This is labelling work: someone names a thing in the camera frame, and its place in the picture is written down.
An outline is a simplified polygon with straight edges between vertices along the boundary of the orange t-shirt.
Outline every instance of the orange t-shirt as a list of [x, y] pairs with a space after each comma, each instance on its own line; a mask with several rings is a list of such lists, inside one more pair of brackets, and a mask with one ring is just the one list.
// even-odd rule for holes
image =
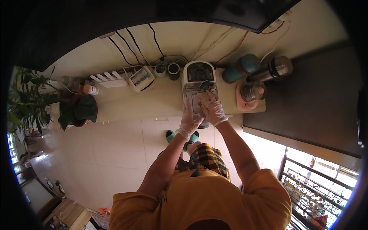
[[126, 192], [114, 195], [109, 229], [185, 230], [205, 219], [217, 219], [237, 229], [282, 229], [291, 218], [290, 197], [274, 173], [254, 173], [244, 194], [225, 177], [200, 169], [175, 175], [160, 198]]

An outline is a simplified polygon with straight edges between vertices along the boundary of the plant pot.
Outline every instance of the plant pot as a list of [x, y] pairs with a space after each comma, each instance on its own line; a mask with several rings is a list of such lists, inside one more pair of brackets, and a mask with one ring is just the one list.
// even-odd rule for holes
[[[72, 97], [71, 97], [71, 99], [70, 99], [70, 101], [69, 101], [69, 103], [73, 106], [73, 105], [75, 105], [75, 104], [77, 104], [78, 103], [78, 101], [83, 97], [84, 95], [83, 94], [81, 94], [81, 93], [78, 93], [78, 94], [74, 94]], [[73, 123], [73, 125], [75, 126], [75, 127], [82, 127], [82, 126], [84, 126], [84, 124], [86, 123], [86, 119], [83, 119], [83, 120], [81, 120], [81, 121], [79, 121], [79, 120], [77, 120], [75, 117], [72, 117], [71, 119], [70, 119], [70, 121]]]

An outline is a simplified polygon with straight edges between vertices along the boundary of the disposable glove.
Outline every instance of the disposable glove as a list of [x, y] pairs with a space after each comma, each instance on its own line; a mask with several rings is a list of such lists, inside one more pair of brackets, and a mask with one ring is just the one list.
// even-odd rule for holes
[[195, 119], [193, 115], [193, 109], [190, 106], [188, 98], [184, 98], [183, 118], [181, 119], [181, 124], [175, 133], [180, 133], [185, 139], [187, 139], [187, 141], [204, 120], [203, 116], [199, 116], [197, 119]]
[[224, 109], [219, 98], [213, 93], [206, 91], [206, 94], [197, 93], [197, 97], [202, 101], [201, 108], [206, 117], [214, 127], [221, 122], [227, 121], [228, 117], [225, 116]]

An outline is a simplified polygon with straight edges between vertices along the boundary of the yellow and black checkered shorts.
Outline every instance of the yellow and black checkered shorts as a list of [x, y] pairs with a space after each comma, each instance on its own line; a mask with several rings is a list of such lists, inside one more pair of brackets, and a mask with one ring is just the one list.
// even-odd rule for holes
[[212, 170], [230, 181], [230, 173], [222, 159], [221, 150], [215, 149], [207, 143], [202, 143], [194, 148], [192, 154], [193, 153], [197, 154], [195, 162], [192, 160], [187, 162], [179, 158], [178, 163], [175, 166], [176, 172], [195, 169], [195, 164], [197, 164], [199, 169]]

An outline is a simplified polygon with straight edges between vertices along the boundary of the slipper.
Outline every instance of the slipper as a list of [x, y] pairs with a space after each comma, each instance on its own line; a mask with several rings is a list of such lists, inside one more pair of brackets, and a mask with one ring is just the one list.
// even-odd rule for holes
[[191, 136], [190, 136], [190, 139], [189, 141], [185, 142], [184, 144], [184, 148], [183, 148], [183, 151], [184, 152], [187, 152], [188, 151], [188, 145], [189, 144], [193, 144], [194, 142], [197, 142], [199, 141], [199, 133], [197, 131], [195, 131]]
[[167, 142], [170, 143], [172, 141], [172, 139], [174, 138], [175, 133], [171, 130], [167, 130], [165, 136], [166, 136]]

